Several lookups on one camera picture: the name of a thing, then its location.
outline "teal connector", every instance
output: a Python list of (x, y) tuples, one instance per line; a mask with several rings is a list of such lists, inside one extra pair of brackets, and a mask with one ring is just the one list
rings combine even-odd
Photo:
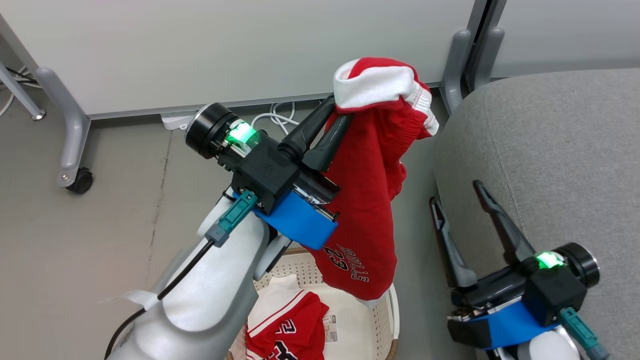
[(258, 197), (249, 190), (242, 192), (239, 198), (225, 211), (224, 214), (213, 224), (204, 236), (209, 241), (214, 242), (214, 246), (221, 247), (229, 239), (229, 234), (238, 224), (251, 212), (258, 203)]
[(560, 311), (560, 323), (569, 335), (576, 339), (580, 346), (586, 350), (591, 360), (606, 360), (609, 358), (607, 349), (598, 344), (598, 336), (587, 326), (572, 307), (567, 307)]

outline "gray table leg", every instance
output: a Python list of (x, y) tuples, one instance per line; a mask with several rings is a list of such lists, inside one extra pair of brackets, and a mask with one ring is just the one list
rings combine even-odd
[(27, 95), (24, 89), (13, 78), (13, 74), (10, 73), (4, 64), (0, 61), (0, 80), (6, 85), (6, 87), (18, 98), (18, 100), (24, 105), (25, 108), (31, 113), (32, 120), (40, 120), (44, 117), (46, 112), (41, 110), (33, 100)]
[(80, 157), (84, 149), (86, 135), (89, 132), (91, 120), (84, 114), (62, 83), (58, 75), (48, 68), (40, 67), (36, 70), (40, 85), (53, 100), (65, 118), (67, 136), (60, 160), (58, 186), (67, 187), (74, 183), (80, 165)]

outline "gray stand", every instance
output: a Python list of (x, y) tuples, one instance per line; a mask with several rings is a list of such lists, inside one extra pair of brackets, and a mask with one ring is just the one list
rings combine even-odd
[(507, 0), (494, 0), (489, 5), (483, 27), (479, 30), (476, 46), (469, 56), (465, 69), (469, 91), (474, 91), (491, 80), (493, 64), (504, 38), (504, 30), (498, 28), (498, 21), (506, 2)]
[(440, 86), (440, 93), (449, 114), (462, 102), (460, 81), (467, 61), (467, 48), (470, 41), (471, 31), (467, 29), (458, 31), (453, 35), (451, 41), (447, 65), (444, 68), (442, 85)]
[(6, 85), (6, 87), (18, 98), (18, 100), (24, 105), (25, 108), (31, 113), (32, 120), (40, 120), (44, 117), (46, 112), (40, 109), (33, 100), (27, 95), (20, 84), (13, 78), (13, 74), (10, 73), (4, 64), (0, 61), (0, 80)]
[(82, 157), (91, 120), (84, 114), (80, 105), (71, 96), (53, 70), (40, 67), (36, 70), (36, 74), (40, 85), (65, 118), (67, 136), (62, 150), (62, 159), (60, 160), (58, 186), (67, 187), (76, 180), (80, 157)]
[(503, 38), (504, 30), (502, 28), (493, 28), (487, 32), (478, 49), (471, 72), (467, 76), (471, 91), (491, 81), (491, 71)]

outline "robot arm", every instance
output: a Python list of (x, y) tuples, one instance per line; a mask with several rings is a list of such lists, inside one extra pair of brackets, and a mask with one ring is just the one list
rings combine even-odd
[(290, 239), (320, 249), (337, 226), (323, 205), (340, 188), (321, 172), (351, 117), (339, 117), (309, 150), (334, 107), (329, 96), (280, 143), (220, 104), (195, 115), (187, 144), (232, 171), (231, 186), (200, 226), (195, 248), (172, 262), (154, 287), (155, 305), (123, 323), (105, 359), (225, 357), (257, 300), (253, 280), (271, 270)]
[(573, 337), (590, 359), (607, 359), (608, 351), (577, 314), (588, 288), (600, 280), (595, 258), (576, 243), (536, 253), (482, 182), (473, 186), (508, 266), (477, 279), (451, 239), (440, 203), (431, 199), (447, 282), (454, 288), (451, 300), (458, 307), (447, 324), (451, 338), (485, 350), (490, 359), (551, 360), (571, 359), (567, 353), (579, 357)]

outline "green led light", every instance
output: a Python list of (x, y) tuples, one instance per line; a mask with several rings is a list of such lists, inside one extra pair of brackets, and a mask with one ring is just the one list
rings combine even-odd
[(556, 266), (564, 266), (564, 262), (553, 252), (542, 252), (536, 256), (541, 269), (551, 269)]
[(246, 143), (255, 133), (256, 131), (251, 127), (251, 125), (242, 121), (229, 131), (227, 141)]

